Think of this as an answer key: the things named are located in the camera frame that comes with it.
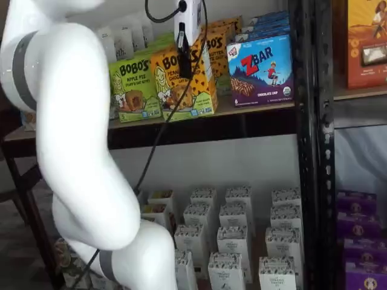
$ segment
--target organic snack box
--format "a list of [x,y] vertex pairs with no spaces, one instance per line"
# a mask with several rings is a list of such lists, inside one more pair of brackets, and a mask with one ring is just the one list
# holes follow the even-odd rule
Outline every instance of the organic snack box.
[[[191,46],[192,70],[199,59],[202,37]],[[157,97],[162,104],[163,115],[168,119],[188,84],[188,79],[180,77],[178,53],[175,45],[157,51],[151,57],[151,71],[155,81]],[[212,74],[207,44],[199,59],[198,69],[193,72],[183,100],[171,121],[197,118],[215,113],[218,107],[215,78]]]
[[109,72],[112,102],[118,109],[121,122],[161,117],[149,54],[113,63]]

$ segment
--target small white carton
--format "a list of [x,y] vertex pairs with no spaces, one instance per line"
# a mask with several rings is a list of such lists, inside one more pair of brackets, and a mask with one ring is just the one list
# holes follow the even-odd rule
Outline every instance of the small white carton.
[[173,190],[152,192],[148,197],[148,204],[165,204],[168,212],[174,216],[175,222],[180,223],[181,217]]
[[301,238],[298,228],[267,228],[266,247],[269,257],[293,257],[296,284],[304,289],[304,267],[302,266]]
[[250,186],[232,187],[226,190],[226,202],[241,201],[246,204],[249,230],[255,236],[255,221],[252,203],[252,188]]
[[242,255],[242,269],[246,283],[253,283],[251,263],[251,241],[247,227],[220,227],[218,230],[218,249],[221,253]]
[[220,208],[219,220],[222,227],[247,226],[249,228],[249,222],[247,221],[246,215],[246,204],[244,202],[234,201],[222,205]]
[[304,263],[304,235],[302,228],[302,212],[299,205],[275,205],[270,212],[270,224],[273,228],[298,228],[301,238],[301,258]]
[[264,290],[296,290],[293,258],[260,257],[259,282]]
[[175,272],[178,290],[198,290],[190,251],[175,250]]
[[192,253],[196,276],[199,279],[208,279],[207,267],[210,253],[204,225],[178,225],[175,233],[175,243],[178,250]]
[[220,202],[218,200],[218,194],[215,188],[197,188],[195,189],[190,197],[191,203],[195,202],[206,202],[214,209],[213,220],[216,228],[220,227],[219,222],[219,210]]
[[173,234],[169,212],[165,204],[148,204],[141,208],[141,218],[147,219],[165,227]]
[[218,228],[213,219],[214,208],[205,202],[194,202],[189,204],[184,211],[186,225],[202,224],[206,231],[206,239],[211,252],[218,251],[216,244],[216,233]]
[[208,271],[212,290],[246,290],[241,254],[212,253]]

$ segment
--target snack box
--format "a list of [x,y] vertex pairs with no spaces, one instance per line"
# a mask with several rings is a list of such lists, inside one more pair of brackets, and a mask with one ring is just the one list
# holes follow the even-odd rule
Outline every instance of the snack box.
[[[86,264],[70,248],[63,238],[60,238],[55,242],[54,249],[66,286],[70,288],[74,285],[78,276],[81,275],[86,267]],[[86,273],[76,285],[76,289],[89,289],[90,286],[90,275]]]
[[227,46],[227,57],[235,106],[292,101],[289,35],[231,43]]
[[[202,39],[200,36],[191,46],[192,70],[200,55]],[[168,119],[189,81],[180,77],[178,53],[174,44],[152,55],[151,72],[164,118]],[[207,44],[199,60],[199,67],[193,73],[193,81],[171,121],[212,115],[218,107],[215,78],[212,74]]]
[[242,268],[246,283],[253,283],[252,248],[247,227],[220,227],[218,230],[218,249],[221,253],[242,255]]
[[304,288],[304,267],[302,266],[301,237],[298,228],[267,228],[266,248],[269,257],[293,257],[296,284]]
[[139,54],[109,65],[112,103],[122,123],[161,117],[150,59]]
[[382,225],[377,215],[366,216],[357,213],[337,213],[337,237],[380,238]]
[[387,289],[387,266],[384,264],[347,261],[345,263],[345,289]]
[[304,235],[302,228],[302,211],[299,205],[274,205],[270,210],[270,224],[273,228],[291,227],[300,231],[301,259],[304,262]]
[[207,267],[210,253],[204,225],[179,225],[175,233],[175,243],[180,251],[192,253],[196,276],[199,279],[208,279]]
[[339,211],[362,214],[376,214],[377,195],[365,192],[353,192],[351,190],[339,190],[337,192],[336,206]]
[[226,189],[226,202],[240,201],[246,204],[249,230],[255,236],[255,221],[253,214],[252,188],[251,186],[231,187]]
[[244,202],[227,202],[222,205],[219,213],[222,227],[249,227],[246,204]]
[[296,290],[292,257],[260,257],[259,282],[265,290]]
[[387,262],[387,240],[344,239],[344,257],[363,262]]
[[165,227],[173,234],[169,210],[167,210],[165,204],[148,204],[142,206],[141,218],[149,221],[153,221],[154,219],[154,222]]
[[287,10],[267,13],[265,15],[251,18],[247,26],[254,26],[265,22],[280,21],[281,19],[288,19],[288,18],[289,18],[289,12]]
[[207,244],[210,251],[217,251],[216,244],[216,222],[214,221],[215,209],[205,202],[193,202],[184,211],[184,221],[186,225],[203,224],[206,232]]
[[180,222],[180,214],[177,209],[176,199],[173,190],[153,192],[148,197],[148,204],[165,204],[170,214],[172,228],[176,228],[176,223]]
[[241,254],[212,253],[208,271],[212,290],[246,290]]
[[190,251],[175,250],[175,272],[178,290],[198,290]]

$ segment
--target white box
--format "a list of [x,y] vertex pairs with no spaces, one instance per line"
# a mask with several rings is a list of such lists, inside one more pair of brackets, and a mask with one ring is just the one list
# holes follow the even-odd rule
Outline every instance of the white box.
[[296,284],[304,289],[304,267],[302,266],[301,238],[298,228],[267,228],[266,247],[269,257],[293,257]]
[[246,290],[241,254],[212,253],[208,271],[212,290]]
[[207,267],[210,253],[204,225],[178,225],[175,233],[175,243],[178,250],[192,253],[196,276],[199,279],[208,279]]
[[226,190],[226,202],[241,201],[246,204],[249,230],[255,236],[255,221],[253,214],[252,188],[250,186],[232,187]]
[[[59,265],[62,269],[66,286],[70,288],[74,285],[74,282],[77,280],[78,276],[85,269],[86,264],[62,238],[55,242],[54,249],[57,260],[59,261]],[[83,278],[80,279],[80,282],[76,285],[75,289],[89,289],[90,286],[90,275],[89,273],[86,273]]]
[[220,208],[219,220],[221,227],[249,227],[246,215],[246,204],[244,202],[235,201],[222,205]]
[[304,264],[304,235],[302,228],[302,212],[299,205],[275,205],[270,212],[270,224],[273,228],[291,227],[300,230],[301,259]]
[[259,282],[264,290],[296,290],[293,258],[260,257]]
[[175,271],[178,290],[198,290],[190,251],[175,250]]
[[214,208],[205,202],[191,203],[184,211],[186,225],[204,225],[207,243],[211,252],[218,251],[218,245],[216,244],[216,233],[218,228],[215,225],[213,216]]
[[181,217],[177,209],[177,203],[173,190],[152,192],[148,197],[148,204],[165,204],[168,212],[173,214],[176,224],[180,223]]
[[221,253],[242,255],[242,269],[246,283],[253,283],[251,240],[247,227],[221,227],[218,230],[218,249]]
[[95,290],[117,290],[119,287],[116,282],[110,281],[94,272],[90,272],[90,279],[92,287]]
[[171,220],[169,219],[170,215],[165,204],[143,205],[141,208],[141,218],[149,221],[154,219],[155,223],[165,227],[171,234],[173,234]]

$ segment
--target bobo's oat bites box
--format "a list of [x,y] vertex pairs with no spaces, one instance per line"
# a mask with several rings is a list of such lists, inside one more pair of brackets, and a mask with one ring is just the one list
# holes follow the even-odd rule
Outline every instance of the bobo's oat bites box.
[[[191,47],[192,69],[200,55],[202,37]],[[204,47],[198,69],[193,72],[193,81],[171,121],[179,121],[214,114],[218,107],[215,78],[212,74],[207,45]],[[151,71],[155,81],[157,97],[161,102],[163,115],[168,119],[188,84],[180,77],[178,53],[175,45],[154,53],[151,57]]]
[[348,0],[348,87],[386,84],[386,2]]
[[231,43],[227,46],[227,57],[235,106],[292,101],[289,35]]
[[150,54],[121,60],[109,66],[112,103],[118,109],[121,122],[161,117]]
[[376,197],[373,193],[339,190],[336,206],[339,211],[362,214],[376,214]]

